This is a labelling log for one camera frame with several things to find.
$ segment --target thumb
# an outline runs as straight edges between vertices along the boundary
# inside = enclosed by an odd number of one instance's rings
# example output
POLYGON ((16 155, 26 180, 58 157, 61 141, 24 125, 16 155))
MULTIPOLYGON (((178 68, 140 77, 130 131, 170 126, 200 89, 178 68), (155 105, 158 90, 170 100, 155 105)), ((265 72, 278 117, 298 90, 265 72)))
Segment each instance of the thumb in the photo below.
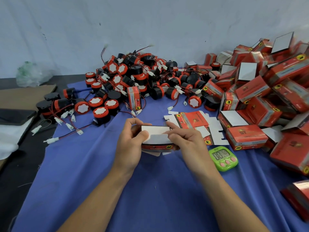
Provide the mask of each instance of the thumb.
POLYGON ((149 136, 148 131, 144 130, 144 131, 139 132, 137 136, 133 138, 133 140, 139 145, 141 145, 144 141, 146 141, 148 136, 149 136))
POLYGON ((184 146, 188 143, 186 139, 183 139, 180 135, 178 134, 170 134, 168 136, 168 139, 172 141, 172 143, 176 144, 180 148, 184 148, 184 146))

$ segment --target blue cloth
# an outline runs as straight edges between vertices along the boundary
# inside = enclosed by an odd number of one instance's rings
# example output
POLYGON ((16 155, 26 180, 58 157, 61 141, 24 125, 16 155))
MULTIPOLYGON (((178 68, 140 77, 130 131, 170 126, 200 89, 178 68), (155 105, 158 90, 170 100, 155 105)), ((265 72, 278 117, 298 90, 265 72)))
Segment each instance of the blue cloth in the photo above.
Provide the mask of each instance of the blue cloth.
MULTIPOLYGON (((86 89, 84 82, 68 86, 86 89)), ((82 91, 79 96, 87 94, 88 91, 82 91)), ((182 104, 184 99, 181 95, 173 110, 194 111, 182 104)), ((146 100, 147 106, 138 118, 163 125, 167 107, 175 101, 166 97, 156 101, 147 97, 146 100)), ((119 113, 106 127, 90 126, 83 129, 81 136, 74 133, 50 144, 13 231, 56 231, 109 172, 118 136, 130 117, 119 113)), ((91 112, 77 115, 76 127, 90 124, 92 120, 91 112)), ((54 137, 67 133, 65 125, 58 126, 54 137)), ((261 149, 235 154, 238 166, 221 174, 269 230, 308 231, 309 226, 279 192, 302 177, 279 169, 261 149)), ((159 157, 142 153, 107 229, 117 232, 218 230, 210 202, 179 151, 159 157)))

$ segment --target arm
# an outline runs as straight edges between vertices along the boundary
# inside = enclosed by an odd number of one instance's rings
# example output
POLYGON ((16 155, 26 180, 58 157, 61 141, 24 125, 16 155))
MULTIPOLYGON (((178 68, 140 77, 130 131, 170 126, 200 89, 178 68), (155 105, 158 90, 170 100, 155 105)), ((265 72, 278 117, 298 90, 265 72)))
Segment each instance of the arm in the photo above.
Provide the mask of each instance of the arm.
POLYGON ((141 144, 148 132, 139 132, 143 123, 137 118, 127 119, 119 136, 114 164, 99 185, 59 228, 64 231, 105 231, 126 183, 141 157, 141 144))
POLYGON ((188 168, 202 183, 210 198, 220 230, 268 231, 259 218, 236 195, 216 169, 199 131, 180 129, 167 122, 172 130, 168 138, 180 147, 188 168))

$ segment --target digital timer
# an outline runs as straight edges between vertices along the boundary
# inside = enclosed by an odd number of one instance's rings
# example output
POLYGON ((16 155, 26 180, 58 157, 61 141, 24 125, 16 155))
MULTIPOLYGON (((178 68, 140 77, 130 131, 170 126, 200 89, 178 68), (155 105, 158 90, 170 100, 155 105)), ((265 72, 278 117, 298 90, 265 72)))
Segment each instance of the digital timer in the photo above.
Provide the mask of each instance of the digital timer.
POLYGON ((226 147, 220 146, 211 149, 209 154, 216 168, 221 172, 225 172, 238 164, 236 156, 226 147))

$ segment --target plastic bag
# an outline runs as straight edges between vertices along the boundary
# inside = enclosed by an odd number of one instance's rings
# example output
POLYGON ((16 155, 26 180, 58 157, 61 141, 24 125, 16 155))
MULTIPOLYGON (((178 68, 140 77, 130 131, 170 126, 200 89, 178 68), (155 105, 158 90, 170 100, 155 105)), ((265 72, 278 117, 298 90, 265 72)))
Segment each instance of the plastic bag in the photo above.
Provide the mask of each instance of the plastic bag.
POLYGON ((45 70, 44 66, 26 61, 18 68, 16 82, 21 87, 35 87, 52 78, 52 71, 45 70))

